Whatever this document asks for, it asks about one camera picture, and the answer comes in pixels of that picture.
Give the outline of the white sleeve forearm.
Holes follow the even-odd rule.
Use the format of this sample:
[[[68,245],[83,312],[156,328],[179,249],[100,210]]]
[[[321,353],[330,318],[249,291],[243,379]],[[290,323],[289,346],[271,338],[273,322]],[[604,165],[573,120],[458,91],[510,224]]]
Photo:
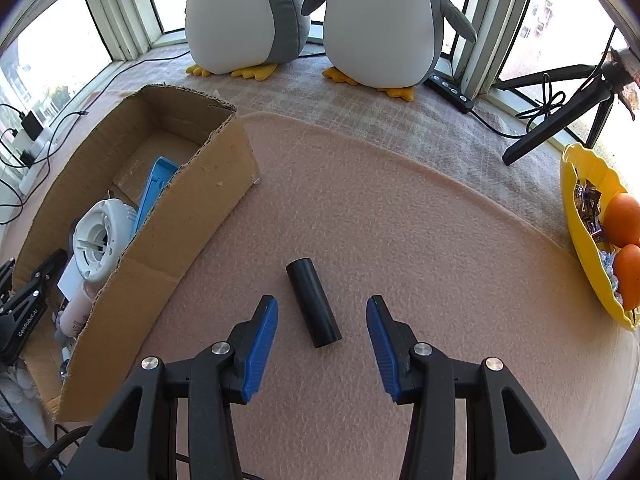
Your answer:
[[[28,443],[51,445],[50,422],[23,365],[1,365],[1,421]]]

